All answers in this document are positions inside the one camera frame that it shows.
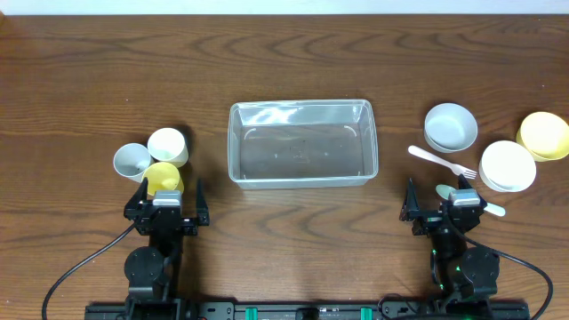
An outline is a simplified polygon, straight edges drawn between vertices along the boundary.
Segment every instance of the yellow cup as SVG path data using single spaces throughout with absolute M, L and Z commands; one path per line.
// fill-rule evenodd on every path
M 527 116 L 517 131 L 516 142 L 538 162 L 561 159 L 569 154 L 569 125 L 549 112 Z
M 142 176 L 148 178 L 148 194 L 153 196 L 158 190 L 178 190 L 184 192 L 178 168 L 169 163 L 152 164 Z

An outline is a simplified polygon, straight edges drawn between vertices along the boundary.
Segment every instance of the wooden table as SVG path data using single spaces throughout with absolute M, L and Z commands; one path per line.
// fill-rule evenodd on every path
M 38 319 L 51 285 L 129 225 L 122 211 L 137 184 L 114 172 L 112 157 L 166 126 L 192 132 L 184 179 L 205 179 L 212 215 L 185 243 L 187 297 L 433 292 L 429 240 L 397 217 L 408 178 L 428 207 L 437 204 L 435 185 L 456 177 L 407 146 L 428 147 L 424 116 L 441 101 L 477 118 L 476 144 L 445 156 L 473 169 L 531 112 L 569 120 L 568 26 L 566 16 L 6 17 L 0 317 Z M 351 98 L 373 104 L 377 125 L 381 168 L 365 186 L 243 191 L 228 178 L 235 102 Z M 508 214 L 484 215 L 469 235 L 550 274 L 546 319 L 569 317 L 568 164 L 537 164 L 536 181 L 520 193 L 473 182 Z M 124 259 L 147 241 L 132 233 L 79 269 L 54 294 L 50 318 L 79 319 L 91 301 L 123 300 Z M 523 298 L 532 313 L 545 298 L 540 276 L 505 260 L 498 285 L 498 297 Z

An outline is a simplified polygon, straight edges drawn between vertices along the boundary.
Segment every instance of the white background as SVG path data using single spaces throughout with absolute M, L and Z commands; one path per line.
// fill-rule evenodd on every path
M 0 0 L 4 14 L 569 13 L 569 0 Z

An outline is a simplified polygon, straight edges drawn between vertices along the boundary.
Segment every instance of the cup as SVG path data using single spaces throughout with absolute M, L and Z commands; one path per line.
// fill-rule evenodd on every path
M 549 112 L 535 112 L 522 122 L 516 142 L 537 162 L 558 160 L 569 154 L 569 125 Z
M 184 183 L 180 171 L 173 164 L 166 162 L 152 164 L 142 176 L 148 178 L 148 194 L 153 196 L 158 190 L 178 190 L 184 192 Z
M 138 143 L 122 146 L 113 157 L 115 171 L 130 180 L 142 182 L 144 171 L 154 163 L 146 147 Z
M 184 136 L 176 129 L 163 128 L 148 139 L 148 151 L 158 161 L 180 168 L 188 161 L 188 147 Z
M 425 139 L 436 151 L 451 153 L 470 147 L 477 139 L 477 120 L 462 106 L 442 103 L 425 118 Z
M 478 170 L 484 184 L 499 192 L 525 190 L 537 175 L 532 155 L 513 141 L 497 141 L 488 146 Z

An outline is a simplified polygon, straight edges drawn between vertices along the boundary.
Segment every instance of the plastic fork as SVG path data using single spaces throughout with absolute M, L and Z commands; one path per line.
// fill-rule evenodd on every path
M 470 170 L 469 168 L 463 167 L 462 165 L 459 164 L 451 164 L 450 162 L 433 155 L 432 153 L 425 151 L 419 147 L 416 146 L 410 146 L 408 148 L 409 153 L 414 155 L 414 156 L 418 156 L 419 158 L 423 158 L 425 160 L 429 160 L 432 161 L 436 164 L 441 164 L 444 165 L 445 167 L 451 169 L 453 171 L 454 174 L 456 175 L 464 175 L 464 178 L 466 179 L 475 179 L 477 177 L 477 172 Z

